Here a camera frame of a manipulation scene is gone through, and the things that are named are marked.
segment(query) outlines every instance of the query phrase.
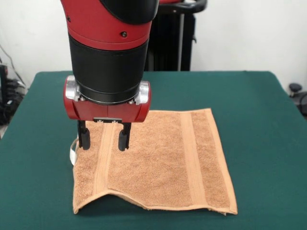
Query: table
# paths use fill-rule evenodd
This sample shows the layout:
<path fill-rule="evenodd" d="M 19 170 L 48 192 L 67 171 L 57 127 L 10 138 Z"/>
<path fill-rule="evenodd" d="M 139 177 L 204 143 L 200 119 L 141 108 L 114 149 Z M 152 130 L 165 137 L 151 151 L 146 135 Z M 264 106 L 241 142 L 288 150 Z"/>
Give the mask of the table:
<path fill-rule="evenodd" d="M 212 108 L 238 215 L 147 211 L 106 196 L 72 212 L 71 72 L 39 73 L 0 141 L 0 229 L 305 229 L 307 124 L 270 72 L 148 72 L 151 109 Z"/>

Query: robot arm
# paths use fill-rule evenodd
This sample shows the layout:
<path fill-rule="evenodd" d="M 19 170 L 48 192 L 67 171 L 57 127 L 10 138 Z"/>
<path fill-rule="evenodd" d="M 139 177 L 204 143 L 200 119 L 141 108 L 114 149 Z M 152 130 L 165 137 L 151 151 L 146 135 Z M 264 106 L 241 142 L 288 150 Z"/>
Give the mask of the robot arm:
<path fill-rule="evenodd" d="M 61 0 L 69 32 L 72 70 L 64 105 L 78 120 L 79 145 L 90 148 L 85 121 L 123 124 L 118 147 L 129 148 L 132 122 L 143 122 L 151 102 L 142 81 L 159 0 Z"/>

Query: towel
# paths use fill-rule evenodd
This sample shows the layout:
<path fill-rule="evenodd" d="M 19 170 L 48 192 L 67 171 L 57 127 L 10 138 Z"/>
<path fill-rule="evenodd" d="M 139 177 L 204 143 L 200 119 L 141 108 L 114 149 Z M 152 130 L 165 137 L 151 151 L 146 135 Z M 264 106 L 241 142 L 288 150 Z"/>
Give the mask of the towel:
<path fill-rule="evenodd" d="M 77 149 L 73 212 L 107 194 L 144 209 L 207 208 L 237 214 L 236 197 L 211 109 L 150 111 L 118 150 L 121 124 L 86 122 L 89 150 Z"/>

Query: screw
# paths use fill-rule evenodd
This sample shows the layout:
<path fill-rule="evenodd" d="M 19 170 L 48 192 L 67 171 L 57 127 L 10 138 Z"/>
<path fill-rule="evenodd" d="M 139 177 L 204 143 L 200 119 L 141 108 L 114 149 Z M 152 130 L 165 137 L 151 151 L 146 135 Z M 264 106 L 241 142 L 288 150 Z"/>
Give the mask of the screw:
<path fill-rule="evenodd" d="M 121 34 L 123 37 L 127 37 L 127 32 L 126 32 L 126 31 L 121 32 L 120 34 Z"/>

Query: cable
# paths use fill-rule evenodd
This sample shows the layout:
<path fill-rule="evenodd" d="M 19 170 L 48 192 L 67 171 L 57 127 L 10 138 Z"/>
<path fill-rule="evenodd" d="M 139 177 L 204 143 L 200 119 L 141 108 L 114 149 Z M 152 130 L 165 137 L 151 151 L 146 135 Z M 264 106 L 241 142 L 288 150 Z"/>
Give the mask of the cable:
<path fill-rule="evenodd" d="M 17 72 L 16 69 L 15 69 L 15 66 L 14 66 L 12 57 L 5 51 L 5 49 L 2 47 L 1 44 L 0 44 L 0 48 L 2 49 L 2 51 L 4 52 L 4 54 L 10 59 L 12 68 L 13 68 L 14 72 L 16 73 L 17 77 L 19 78 L 19 80 L 25 85 L 23 79 L 21 78 L 21 76 L 18 74 L 18 72 Z"/>
<path fill-rule="evenodd" d="M 300 99 L 299 99 L 299 111 L 301 112 L 301 114 L 304 115 L 303 113 L 303 105 L 302 105 L 302 102 L 303 102 L 303 99 L 307 97 L 307 93 L 305 93 Z"/>

